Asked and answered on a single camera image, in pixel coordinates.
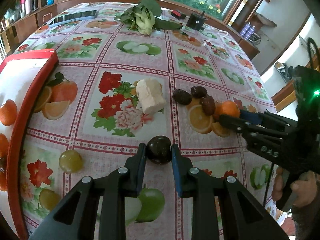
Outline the person's right hand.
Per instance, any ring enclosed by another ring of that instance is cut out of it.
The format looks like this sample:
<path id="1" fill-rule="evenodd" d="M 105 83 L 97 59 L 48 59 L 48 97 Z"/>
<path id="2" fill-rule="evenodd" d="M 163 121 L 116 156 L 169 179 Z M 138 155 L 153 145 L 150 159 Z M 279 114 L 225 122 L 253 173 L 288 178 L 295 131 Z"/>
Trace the person's right hand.
<path id="1" fill-rule="evenodd" d="M 293 193 L 297 195 L 293 206 L 297 208 L 305 207 L 311 204 L 317 197 L 318 187 L 315 173 L 312 171 L 306 172 L 304 179 L 293 182 L 290 187 Z M 278 167 L 276 170 L 276 178 L 272 190 L 273 201 L 278 201 L 282 197 L 283 189 L 283 168 Z"/>

